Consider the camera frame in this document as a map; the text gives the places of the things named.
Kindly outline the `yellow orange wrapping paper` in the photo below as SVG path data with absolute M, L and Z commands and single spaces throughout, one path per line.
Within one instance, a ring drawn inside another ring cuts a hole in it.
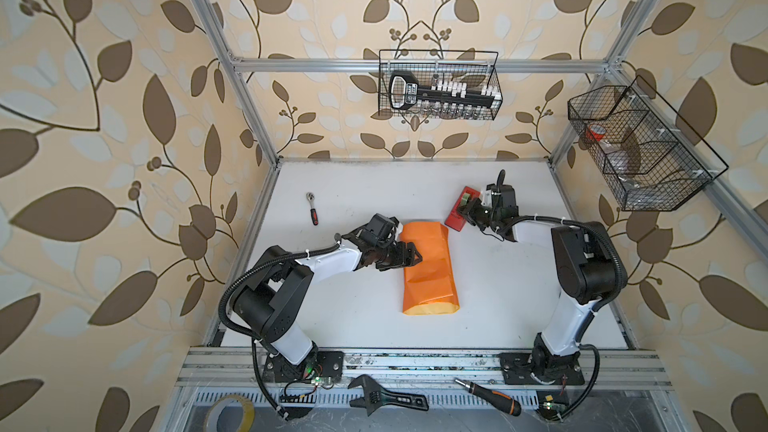
M 439 222 L 411 222 L 400 235 L 422 261 L 404 269 L 402 312 L 409 316 L 453 314 L 460 309 L 449 248 L 449 229 Z

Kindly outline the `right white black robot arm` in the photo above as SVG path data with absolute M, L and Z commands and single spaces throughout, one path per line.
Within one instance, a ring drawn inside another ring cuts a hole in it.
M 514 189 L 497 183 L 478 197 L 461 199 L 457 213 L 480 231 L 502 240 L 546 243 L 553 247 L 561 288 L 547 327 L 536 335 L 529 369 L 545 370 L 573 364 L 593 319 L 628 283 L 628 274 L 606 228 L 599 222 L 522 214 Z

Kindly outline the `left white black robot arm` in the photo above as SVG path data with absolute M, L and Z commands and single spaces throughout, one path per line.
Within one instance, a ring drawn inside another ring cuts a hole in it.
M 376 214 L 351 232 L 337 234 L 329 247 L 303 252 L 268 248 L 223 292 L 221 324 L 294 367 L 307 365 L 317 346 L 296 319 L 312 283 L 368 266 L 387 271 L 420 264 L 421 253 L 414 243 L 399 239 L 400 228 L 396 218 Z

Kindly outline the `red tape dispenser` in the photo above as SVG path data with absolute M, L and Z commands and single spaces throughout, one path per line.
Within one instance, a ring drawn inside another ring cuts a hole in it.
M 462 192 L 456 199 L 449 215 L 444 221 L 444 225 L 456 232 L 461 232 L 466 224 L 466 218 L 462 215 L 461 211 L 468 205 L 473 199 L 479 198 L 480 192 L 471 188 L 464 187 Z

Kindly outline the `black socket set holder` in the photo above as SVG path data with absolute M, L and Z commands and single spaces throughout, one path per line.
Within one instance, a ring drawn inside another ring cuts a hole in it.
M 493 112 L 503 102 L 503 96 L 495 86 L 484 84 L 477 91 L 465 82 L 445 81 L 440 76 L 422 83 L 414 73 L 405 70 L 390 75 L 384 97 L 391 109 L 407 111 L 416 107 L 421 112 L 430 108 Z

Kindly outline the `black adjustable wrench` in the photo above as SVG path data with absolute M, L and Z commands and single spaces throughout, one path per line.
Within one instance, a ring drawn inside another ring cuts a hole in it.
M 396 406 L 420 412 L 428 412 L 430 409 L 424 395 L 390 391 L 367 374 L 351 380 L 348 389 L 357 388 L 362 390 L 362 396 L 352 399 L 349 405 L 352 408 L 365 409 L 368 416 L 383 406 Z

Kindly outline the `red cap in basket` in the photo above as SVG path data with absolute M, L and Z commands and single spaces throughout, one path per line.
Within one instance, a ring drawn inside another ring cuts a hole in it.
M 584 140 L 587 143 L 599 143 L 606 136 L 606 129 L 604 126 L 596 123 L 590 123 L 587 125 L 584 133 Z

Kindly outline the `black orange screwdriver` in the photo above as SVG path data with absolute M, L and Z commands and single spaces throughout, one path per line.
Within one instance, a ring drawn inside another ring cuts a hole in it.
M 454 382 L 463 387 L 469 394 L 482 399 L 496 410 L 511 416 L 519 416 L 522 406 L 519 401 L 504 393 L 484 388 L 474 382 L 455 378 Z

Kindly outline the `clear packing tape roll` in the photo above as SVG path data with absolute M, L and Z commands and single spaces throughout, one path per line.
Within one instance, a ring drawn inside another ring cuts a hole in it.
M 206 412 L 203 430 L 216 431 L 249 431 L 255 419 L 253 402 L 240 394 L 225 395 L 217 400 Z

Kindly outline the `small red-handled ratchet wrench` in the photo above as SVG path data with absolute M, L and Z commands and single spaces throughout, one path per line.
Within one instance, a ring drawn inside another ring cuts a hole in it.
M 315 207 L 315 195 L 312 192 L 307 192 L 306 193 L 306 199 L 307 199 L 308 204 L 309 204 L 311 222 L 312 222 L 312 224 L 314 226 L 318 226 L 319 225 L 319 218 L 318 218 L 317 210 L 316 210 L 316 207 Z

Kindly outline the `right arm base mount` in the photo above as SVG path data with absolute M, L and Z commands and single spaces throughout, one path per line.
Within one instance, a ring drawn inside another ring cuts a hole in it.
M 538 333 L 530 352 L 503 352 L 498 355 L 504 383 L 507 385 L 584 385 L 578 362 L 581 352 L 567 355 L 552 353 Z

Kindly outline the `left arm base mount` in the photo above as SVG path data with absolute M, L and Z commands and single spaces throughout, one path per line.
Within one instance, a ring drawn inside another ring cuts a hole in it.
M 263 372 L 265 382 L 303 382 L 322 387 L 339 383 L 343 374 L 345 354 L 339 350 L 311 350 L 295 365 L 283 355 L 268 356 Z

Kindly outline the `aluminium front rail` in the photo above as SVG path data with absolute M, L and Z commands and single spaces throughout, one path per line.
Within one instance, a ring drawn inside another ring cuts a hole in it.
M 484 387 L 559 389 L 574 391 L 594 370 L 594 354 L 583 351 L 577 364 L 554 379 L 532 378 L 523 366 L 530 353 L 523 349 L 347 348 L 321 350 L 303 379 L 333 381 L 338 387 L 367 374 L 392 389 L 454 388 L 456 378 Z M 182 386 L 253 386 L 252 352 L 247 347 L 194 347 L 176 380 Z M 671 391 L 672 381 L 652 351 L 603 349 L 596 391 Z

